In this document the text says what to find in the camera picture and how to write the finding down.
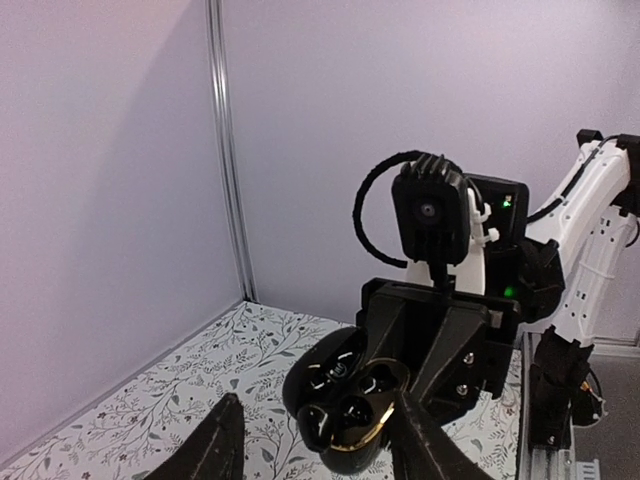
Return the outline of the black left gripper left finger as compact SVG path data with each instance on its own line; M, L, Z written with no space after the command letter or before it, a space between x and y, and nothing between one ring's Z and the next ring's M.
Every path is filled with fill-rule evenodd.
M153 470L152 480L240 480L244 470L244 409L226 393L178 450Z

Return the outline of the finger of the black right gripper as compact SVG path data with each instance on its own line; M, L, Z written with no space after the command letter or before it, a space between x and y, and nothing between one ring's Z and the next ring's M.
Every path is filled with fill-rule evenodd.
M481 305L447 309L410 395L444 426L473 409L482 387L489 312Z
M392 359L409 367L406 299L375 294L365 308L363 327L367 333L365 362L374 359Z

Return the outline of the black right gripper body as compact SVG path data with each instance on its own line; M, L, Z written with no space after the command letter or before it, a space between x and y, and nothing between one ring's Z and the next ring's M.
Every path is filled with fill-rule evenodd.
M483 391L500 398L520 320L515 300L382 278L363 285L356 315L366 357L404 364L411 397L441 425L465 416Z

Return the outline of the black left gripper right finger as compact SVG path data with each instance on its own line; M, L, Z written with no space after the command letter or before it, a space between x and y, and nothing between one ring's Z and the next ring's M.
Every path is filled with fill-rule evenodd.
M406 392L395 394L389 440L395 479L491 479Z

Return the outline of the black earbuds charging case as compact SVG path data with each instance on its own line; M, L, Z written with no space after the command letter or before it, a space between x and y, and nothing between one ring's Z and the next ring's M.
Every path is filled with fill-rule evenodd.
M379 455L396 395L410 380L404 364L368 359L367 347L364 328L335 330L294 363L283 383L285 409L304 445L339 475L359 474Z

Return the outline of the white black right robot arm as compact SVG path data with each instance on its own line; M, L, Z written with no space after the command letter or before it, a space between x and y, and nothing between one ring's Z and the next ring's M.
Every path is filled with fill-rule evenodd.
M528 214L526 185L463 171L444 156L395 154L359 187L352 219L365 250L417 283L454 284L516 300L527 321L549 319L531 366L530 418L543 434L568 422L589 372L600 302L617 260L639 235L639 139L582 130L578 158L547 202ZM372 184L397 168L392 199L404 252L367 237Z

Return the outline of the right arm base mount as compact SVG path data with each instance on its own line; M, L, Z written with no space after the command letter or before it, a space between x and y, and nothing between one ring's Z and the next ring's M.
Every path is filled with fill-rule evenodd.
M592 351L562 338L553 326L542 334L529 378L532 446L567 448L573 426L591 427L604 417L601 384L590 365Z

